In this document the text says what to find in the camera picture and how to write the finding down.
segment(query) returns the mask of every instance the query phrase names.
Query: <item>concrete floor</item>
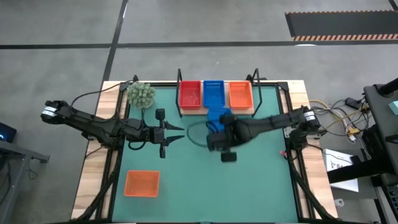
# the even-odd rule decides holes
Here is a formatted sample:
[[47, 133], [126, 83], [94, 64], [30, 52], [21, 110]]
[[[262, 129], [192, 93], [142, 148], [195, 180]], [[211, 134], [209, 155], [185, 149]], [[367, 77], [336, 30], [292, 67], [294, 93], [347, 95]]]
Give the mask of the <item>concrete floor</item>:
[[[122, 0], [0, 0], [2, 44], [111, 43]], [[388, 0], [130, 0], [120, 43], [290, 40], [284, 12], [391, 9]], [[46, 100], [67, 100], [98, 90], [109, 49], [0, 50], [0, 122], [18, 131], [16, 144], [50, 154], [26, 178], [13, 223], [70, 218], [87, 141], [67, 126], [41, 122]], [[398, 45], [118, 49], [110, 80], [242, 79], [305, 80], [308, 97], [329, 103], [360, 98], [362, 86], [397, 77]], [[76, 107], [94, 112], [96, 95]], [[322, 123], [331, 121], [322, 118]], [[335, 132], [341, 132], [335, 126]], [[359, 149], [327, 134], [322, 147]], [[347, 201], [340, 218], [378, 220], [372, 200]]]

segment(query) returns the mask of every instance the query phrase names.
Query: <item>green table surface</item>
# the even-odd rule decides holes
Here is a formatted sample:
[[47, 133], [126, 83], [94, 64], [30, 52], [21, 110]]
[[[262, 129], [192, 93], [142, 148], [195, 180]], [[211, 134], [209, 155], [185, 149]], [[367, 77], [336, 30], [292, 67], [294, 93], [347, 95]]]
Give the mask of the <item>green table surface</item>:
[[[263, 103], [256, 118], [279, 114], [274, 86], [262, 86]], [[254, 104], [259, 102], [254, 94]], [[175, 106], [175, 87], [156, 88], [154, 105], [145, 112], [147, 125], [157, 126], [155, 109], [165, 108], [166, 121], [186, 128], [205, 115], [180, 118]], [[131, 109], [130, 118], [141, 111]], [[166, 136], [186, 131], [166, 131]], [[205, 143], [208, 130], [195, 126], [190, 135]], [[235, 148], [237, 162], [222, 163], [219, 152], [209, 152], [183, 138], [166, 148], [159, 157], [159, 145], [147, 143], [133, 151], [125, 143], [114, 211], [114, 222], [297, 222], [292, 182], [281, 129], [262, 133], [251, 142]], [[125, 197], [129, 170], [159, 170], [156, 198]]]

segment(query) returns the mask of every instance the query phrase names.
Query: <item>white paper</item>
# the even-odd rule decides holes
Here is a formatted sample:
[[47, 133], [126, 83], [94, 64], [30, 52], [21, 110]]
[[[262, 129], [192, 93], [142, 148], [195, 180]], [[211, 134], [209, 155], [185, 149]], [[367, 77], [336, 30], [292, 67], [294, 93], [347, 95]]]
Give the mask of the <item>white paper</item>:
[[[338, 168], [341, 168], [341, 167], [345, 167], [345, 166], [350, 166], [351, 165], [350, 157], [352, 155], [341, 153], [341, 152], [332, 151], [330, 149], [325, 149], [324, 150], [324, 156], [325, 156], [326, 170], [327, 171], [331, 171], [331, 170], [335, 170], [335, 169], [338, 169]], [[350, 191], [353, 191], [353, 192], [359, 192], [358, 179], [338, 182], [338, 183], [330, 184], [330, 186], [336, 187], [336, 188], [339, 188], [339, 189], [350, 190]]]

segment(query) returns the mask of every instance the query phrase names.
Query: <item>wooden table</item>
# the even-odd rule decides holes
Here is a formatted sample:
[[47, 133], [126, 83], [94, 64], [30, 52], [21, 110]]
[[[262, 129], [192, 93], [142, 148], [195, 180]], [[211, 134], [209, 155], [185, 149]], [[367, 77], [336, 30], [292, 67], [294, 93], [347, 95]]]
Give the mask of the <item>wooden table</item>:
[[[305, 89], [303, 80], [281, 80], [281, 81], [261, 81], [261, 82], [288, 82], [290, 98], [292, 100], [293, 108], [299, 108], [301, 105], [310, 106], [308, 102], [307, 91]], [[103, 89], [109, 88], [119, 82], [104, 82]], [[116, 100], [119, 93], [119, 87], [112, 88], [108, 91], [101, 93], [99, 97], [98, 107], [96, 115], [101, 118], [110, 118], [114, 114], [116, 107]], [[287, 112], [287, 104], [285, 97], [282, 98], [282, 104], [284, 112]], [[124, 116], [124, 106], [126, 105], [126, 96], [123, 97], [121, 117]], [[319, 146], [319, 141], [312, 140], [310, 144]], [[99, 143], [97, 141], [90, 141], [88, 144], [87, 154], [99, 148]], [[87, 206], [93, 201], [96, 194], [99, 192], [101, 187], [101, 180], [104, 171], [104, 164], [106, 159], [107, 149], [100, 149], [98, 152], [93, 153], [88, 157], [83, 164], [83, 170], [81, 172], [80, 182], [78, 186], [78, 191], [76, 194], [75, 204], [72, 210], [72, 217], [79, 217], [87, 208]], [[114, 167], [116, 156], [113, 156], [113, 161], [111, 163], [111, 169]], [[337, 217], [337, 211], [333, 196], [331, 194], [330, 184], [328, 176], [326, 173], [326, 168], [323, 163], [322, 153], [319, 149], [313, 147], [307, 147], [303, 150], [303, 159], [305, 163], [305, 169], [307, 171], [307, 178], [311, 191], [314, 193], [319, 202], [324, 206], [324, 208], [333, 215]], [[109, 207], [111, 189], [108, 190], [103, 207], [103, 217], [106, 217]], [[300, 202], [303, 209], [303, 217], [309, 217], [307, 203], [305, 200], [304, 193], [299, 187]]]

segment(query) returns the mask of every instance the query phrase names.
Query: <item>orange basket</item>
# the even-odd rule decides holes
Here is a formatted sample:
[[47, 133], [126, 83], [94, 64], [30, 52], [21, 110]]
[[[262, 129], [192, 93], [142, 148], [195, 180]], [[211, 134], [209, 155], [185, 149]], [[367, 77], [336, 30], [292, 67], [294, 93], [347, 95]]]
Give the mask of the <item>orange basket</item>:
[[232, 109], [249, 109], [253, 106], [253, 95], [249, 81], [230, 82], [229, 104]]
[[157, 197], [159, 191], [159, 171], [129, 170], [124, 186], [127, 197]]

